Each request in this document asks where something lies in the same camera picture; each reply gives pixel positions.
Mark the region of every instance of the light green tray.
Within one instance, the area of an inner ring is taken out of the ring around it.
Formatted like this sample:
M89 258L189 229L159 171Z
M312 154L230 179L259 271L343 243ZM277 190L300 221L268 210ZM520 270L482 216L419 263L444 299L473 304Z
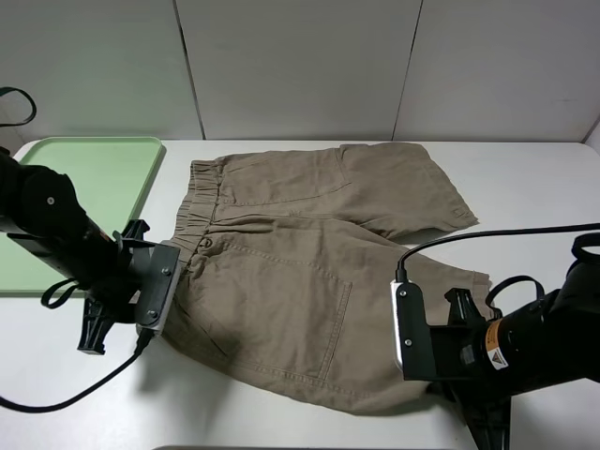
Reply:
M77 200L108 235L140 214L164 148L156 138L50 138L37 142L21 164L69 176ZM64 279L0 233L0 294L41 294Z

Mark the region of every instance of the orange label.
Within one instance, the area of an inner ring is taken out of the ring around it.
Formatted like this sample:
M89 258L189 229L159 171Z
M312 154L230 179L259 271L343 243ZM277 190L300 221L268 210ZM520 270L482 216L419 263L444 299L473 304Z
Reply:
M493 322L486 331L486 350L488 352L496 350L500 347L500 342L498 340L498 327L500 326L501 321L502 319Z

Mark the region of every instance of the pant leg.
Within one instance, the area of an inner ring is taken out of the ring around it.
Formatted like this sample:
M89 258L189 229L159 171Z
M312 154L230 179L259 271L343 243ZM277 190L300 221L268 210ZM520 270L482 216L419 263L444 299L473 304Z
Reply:
M384 237L452 230L474 217L456 191L443 200L451 185L440 176L427 184L422 147L396 153L413 168L404 184L420 173L418 192L431 192L398 201L377 195L398 170L361 171L373 147L362 150L194 163L172 240L186 267L165 326L174 348L244 383L347 412L382 411L424 392L394 362L389 281L406 248ZM427 210L421 203L440 212L415 214ZM484 274L420 255L409 270L431 324L445 321L450 288L472 289L479 306L488 289Z
M349 222L301 217L240 217L213 224L208 236L165 328L180 352L241 382L351 413L425 392L424 382L404 382L395 362L389 281L403 247ZM430 324L445 323L452 287L483 304L484 274L421 255L409 269Z
M477 223L422 145L347 144L339 153L350 182L337 207L340 217L388 239L429 228L451 232Z

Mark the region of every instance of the back pocket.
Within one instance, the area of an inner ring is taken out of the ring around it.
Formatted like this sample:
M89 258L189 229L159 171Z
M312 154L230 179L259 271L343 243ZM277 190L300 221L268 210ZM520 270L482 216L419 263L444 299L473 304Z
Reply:
M189 283L182 307L230 360L324 378L351 283L229 243Z
M238 205L292 202L336 191L348 184L337 148L266 152L225 166L221 201Z

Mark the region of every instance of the white wall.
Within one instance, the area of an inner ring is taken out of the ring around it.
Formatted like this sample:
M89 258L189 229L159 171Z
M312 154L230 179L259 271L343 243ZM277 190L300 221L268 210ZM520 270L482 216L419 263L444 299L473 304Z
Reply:
M177 0L207 139L392 138L420 0Z
M202 137L172 0L3 0L1 9L0 85L38 106L19 128L26 141ZM28 108L2 104L13 119Z
M394 138L581 142L599 24L598 0L424 0Z

